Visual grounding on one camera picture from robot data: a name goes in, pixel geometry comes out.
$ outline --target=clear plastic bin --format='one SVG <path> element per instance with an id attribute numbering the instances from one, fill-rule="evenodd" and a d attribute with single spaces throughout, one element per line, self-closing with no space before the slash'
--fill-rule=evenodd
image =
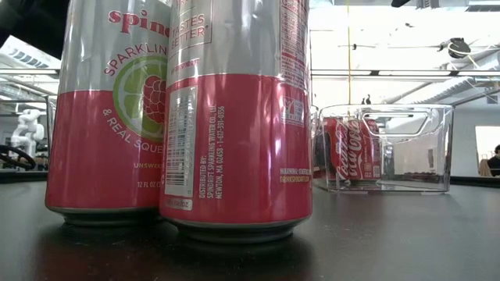
<path id="1" fill-rule="evenodd" d="M 348 192 L 446 192 L 453 106 L 335 105 L 321 109 L 313 184 Z"/>

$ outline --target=table surface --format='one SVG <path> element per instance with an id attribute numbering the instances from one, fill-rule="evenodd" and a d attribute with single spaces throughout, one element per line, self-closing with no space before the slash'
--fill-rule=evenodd
<path id="1" fill-rule="evenodd" d="M 205 244 L 167 223 L 63 225 L 45 183 L 0 185 L 0 280 L 500 280 L 500 190 L 444 195 L 314 190 L 312 218 L 284 240 Z"/>

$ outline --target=brand logo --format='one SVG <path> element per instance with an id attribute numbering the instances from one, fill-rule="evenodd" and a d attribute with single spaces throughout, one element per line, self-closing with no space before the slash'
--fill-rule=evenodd
<path id="1" fill-rule="evenodd" d="M 349 140 L 348 140 L 348 158 L 349 158 L 349 175 L 358 176 L 358 167 L 361 164 L 361 155 L 358 157 L 357 151 L 361 151 L 361 129 L 358 121 L 351 121 L 348 124 Z"/>
<path id="2" fill-rule="evenodd" d="M 304 126 L 304 102 L 295 98 L 284 97 L 284 107 L 281 109 L 282 122 Z"/>
<path id="3" fill-rule="evenodd" d="M 346 144 L 346 128 L 341 124 L 340 120 L 336 120 L 335 124 L 335 137 L 337 138 L 337 144 L 335 145 L 335 152 L 340 156 L 340 165 L 337 167 L 337 171 L 341 170 L 342 175 L 348 175 L 348 146 Z"/>
<path id="4" fill-rule="evenodd" d="M 141 15 L 133 13 L 122 13 L 119 11 L 111 11 L 108 14 L 108 21 L 110 23 L 121 23 L 121 33 L 130 34 L 132 27 L 139 27 L 145 30 L 156 32 L 165 37 L 169 37 L 170 29 L 163 24 L 149 20 L 147 18 L 148 11 L 141 10 Z"/>

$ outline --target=red soda can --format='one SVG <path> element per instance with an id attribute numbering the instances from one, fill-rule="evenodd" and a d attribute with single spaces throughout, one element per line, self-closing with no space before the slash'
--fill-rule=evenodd
<path id="1" fill-rule="evenodd" d="M 173 2 L 161 214 L 190 237 L 285 237 L 311 215 L 307 0 Z"/>
<path id="2" fill-rule="evenodd" d="M 158 217 L 170 6 L 72 0 L 46 206 L 79 225 Z"/>
<path id="3" fill-rule="evenodd" d="M 348 166 L 349 179 L 380 179 L 380 142 L 370 133 L 379 133 L 374 120 L 348 121 Z"/>
<path id="4" fill-rule="evenodd" d="M 328 180 L 347 180 L 348 173 L 348 130 L 347 124 L 339 118 L 325 117 L 323 118 L 323 133 L 317 136 L 320 141 L 316 142 L 320 145 L 316 146 L 316 158 L 325 158 L 324 164 L 319 171 L 314 172 L 314 177 L 326 176 Z"/>

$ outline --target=coca-cola logo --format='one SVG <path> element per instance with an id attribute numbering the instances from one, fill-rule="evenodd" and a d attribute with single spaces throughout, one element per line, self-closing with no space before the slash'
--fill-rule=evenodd
<path id="1" fill-rule="evenodd" d="M 348 161 L 349 161 L 349 175 L 358 176 L 358 153 L 361 151 L 361 129 L 359 122 L 352 121 L 348 124 L 349 140 L 348 140 Z"/>
<path id="2" fill-rule="evenodd" d="M 335 137 L 337 138 L 337 146 L 335 147 L 335 152 L 340 156 L 341 163 L 337 167 L 337 170 L 341 170 L 341 174 L 348 175 L 348 146 L 346 144 L 346 128 L 337 121 L 335 125 Z"/>
<path id="3" fill-rule="evenodd" d="M 359 128 L 358 122 L 349 122 L 349 150 L 360 151 L 361 150 L 361 129 Z"/>

